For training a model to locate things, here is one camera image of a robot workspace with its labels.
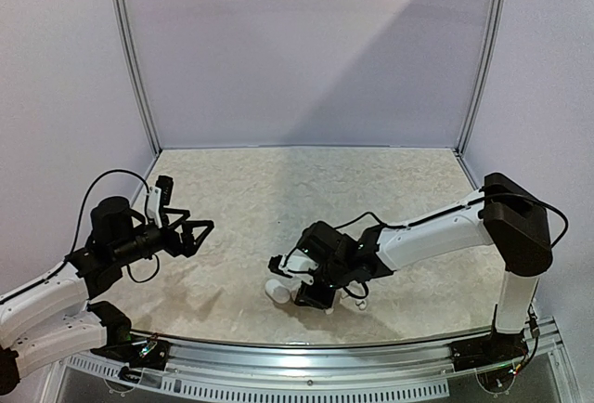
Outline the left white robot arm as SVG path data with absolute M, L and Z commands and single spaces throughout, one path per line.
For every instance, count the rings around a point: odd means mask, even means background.
M 30 373 L 83 351 L 123 363 L 126 371 L 164 370 L 171 348 L 158 335 L 132 334 L 131 320 L 100 300 L 130 266 L 159 252 L 189 258 L 214 229 L 187 210 L 164 208 L 146 218 L 124 197 L 91 212 L 85 245 L 53 270 L 1 297 L 1 393 Z

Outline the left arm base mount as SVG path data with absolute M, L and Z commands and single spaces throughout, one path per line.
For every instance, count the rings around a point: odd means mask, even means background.
M 168 362 L 172 344 L 158 335 L 149 337 L 130 333 L 126 326 L 107 328 L 105 345 L 93 348 L 96 356 L 112 359 L 130 369 L 153 369 L 163 371 Z

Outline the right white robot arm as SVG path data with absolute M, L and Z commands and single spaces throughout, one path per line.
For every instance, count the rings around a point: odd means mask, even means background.
M 285 265 L 298 275 L 298 306 L 332 308 L 335 295 L 351 283 L 368 282 L 442 254 L 493 245 L 505 273 L 494 315 L 494 330 L 480 343 L 480 354 L 499 362 L 516 345 L 538 280 L 552 264 L 549 208 L 501 173 L 484 179 L 463 200 L 416 220 L 379 223 L 358 239 L 318 221 L 296 244 L 301 264 Z

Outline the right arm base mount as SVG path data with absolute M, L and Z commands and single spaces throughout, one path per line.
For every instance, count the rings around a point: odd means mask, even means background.
M 521 362 L 510 369 L 510 374 L 516 375 L 532 361 L 536 355 L 540 335 L 533 307 L 530 305 L 527 311 L 527 322 L 535 343 L 532 350 L 528 348 L 523 330 L 512 334 L 502 333 L 496 329 L 496 322 L 497 307 L 487 335 L 458 340 L 447 345 L 455 371 L 465 371 L 521 358 Z

